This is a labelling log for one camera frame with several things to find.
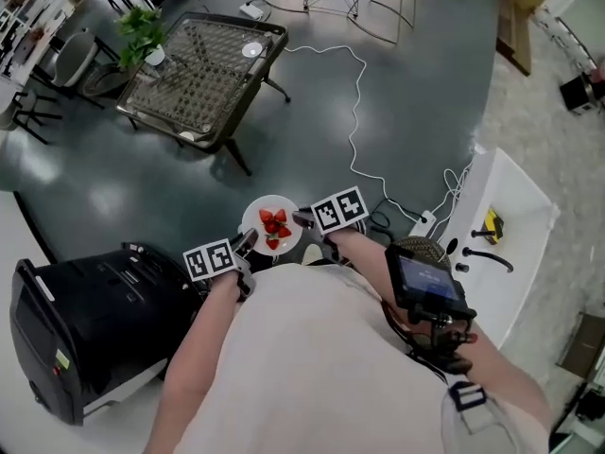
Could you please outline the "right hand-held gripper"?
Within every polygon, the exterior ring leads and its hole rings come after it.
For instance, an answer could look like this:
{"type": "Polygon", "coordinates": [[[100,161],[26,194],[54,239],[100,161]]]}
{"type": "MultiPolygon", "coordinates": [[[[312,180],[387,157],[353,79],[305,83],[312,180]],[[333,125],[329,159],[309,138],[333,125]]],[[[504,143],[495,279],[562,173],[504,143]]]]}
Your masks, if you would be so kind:
{"type": "Polygon", "coordinates": [[[337,251],[337,246],[327,237],[329,233],[352,229],[362,235],[367,234],[366,219],[369,211],[359,187],[353,186],[318,201],[310,209],[299,209],[291,216],[304,229],[315,229],[323,241],[329,245],[330,258],[337,263],[345,262],[337,251]]]}

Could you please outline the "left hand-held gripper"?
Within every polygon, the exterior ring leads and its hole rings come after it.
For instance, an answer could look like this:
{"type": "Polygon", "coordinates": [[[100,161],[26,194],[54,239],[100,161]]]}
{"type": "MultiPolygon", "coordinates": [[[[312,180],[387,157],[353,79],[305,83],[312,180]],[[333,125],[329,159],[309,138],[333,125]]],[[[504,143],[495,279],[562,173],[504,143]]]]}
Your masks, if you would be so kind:
{"type": "Polygon", "coordinates": [[[238,274],[239,301],[246,301],[255,289],[251,265],[246,257],[254,249],[258,237],[257,230],[250,228],[245,233],[239,232],[230,241],[221,239],[184,252],[182,258],[190,280],[210,284],[219,275],[235,271],[238,274]]]}

